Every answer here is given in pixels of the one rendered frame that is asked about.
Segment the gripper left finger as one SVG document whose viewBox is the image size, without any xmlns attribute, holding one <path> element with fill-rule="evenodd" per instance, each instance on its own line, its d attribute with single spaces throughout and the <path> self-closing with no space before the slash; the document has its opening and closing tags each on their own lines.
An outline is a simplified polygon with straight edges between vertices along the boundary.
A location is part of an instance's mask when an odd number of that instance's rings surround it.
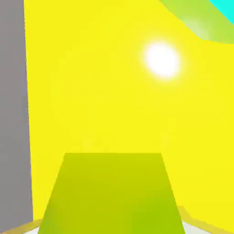
<svg viewBox="0 0 234 234">
<path fill-rule="evenodd" d="M 31 231 L 35 228 L 38 228 L 40 226 L 41 222 L 42 222 L 42 218 L 35 220 L 35 221 L 32 221 L 30 223 L 23 224 L 19 227 L 11 229 L 11 230 L 7 230 L 7 231 L 0 233 L 0 234 L 24 234 L 28 231 Z"/>
</svg>

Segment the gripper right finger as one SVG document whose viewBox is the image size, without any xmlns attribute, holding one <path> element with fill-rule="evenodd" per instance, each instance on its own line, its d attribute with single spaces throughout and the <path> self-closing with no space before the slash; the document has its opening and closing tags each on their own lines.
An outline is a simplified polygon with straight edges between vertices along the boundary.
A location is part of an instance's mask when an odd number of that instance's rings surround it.
<svg viewBox="0 0 234 234">
<path fill-rule="evenodd" d="M 192 218 L 187 210 L 182 206 L 178 206 L 178 210 L 186 234 L 229 234 L 229 231 Z"/>
</svg>

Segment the small yellow cube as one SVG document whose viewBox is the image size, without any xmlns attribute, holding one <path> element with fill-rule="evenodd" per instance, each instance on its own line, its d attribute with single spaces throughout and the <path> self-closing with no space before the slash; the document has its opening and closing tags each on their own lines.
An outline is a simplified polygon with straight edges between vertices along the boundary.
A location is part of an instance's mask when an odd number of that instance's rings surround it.
<svg viewBox="0 0 234 234">
<path fill-rule="evenodd" d="M 64 156 L 38 234 L 185 234 L 161 154 Z"/>
</svg>

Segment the small cyan cube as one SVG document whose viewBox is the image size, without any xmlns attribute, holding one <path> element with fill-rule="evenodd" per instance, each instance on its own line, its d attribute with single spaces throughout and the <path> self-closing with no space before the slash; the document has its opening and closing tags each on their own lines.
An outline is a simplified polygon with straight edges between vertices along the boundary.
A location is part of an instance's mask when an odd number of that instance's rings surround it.
<svg viewBox="0 0 234 234">
<path fill-rule="evenodd" d="M 234 44 L 234 0 L 160 0 L 202 40 Z"/>
</svg>

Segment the large yellow box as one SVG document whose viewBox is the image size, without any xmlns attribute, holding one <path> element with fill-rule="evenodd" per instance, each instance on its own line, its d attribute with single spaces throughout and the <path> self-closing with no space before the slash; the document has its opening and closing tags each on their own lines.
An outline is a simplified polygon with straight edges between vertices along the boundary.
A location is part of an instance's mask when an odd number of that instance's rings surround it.
<svg viewBox="0 0 234 234">
<path fill-rule="evenodd" d="M 33 218 L 65 153 L 161 153 L 176 202 L 234 234 L 234 44 L 160 0 L 24 0 Z"/>
</svg>

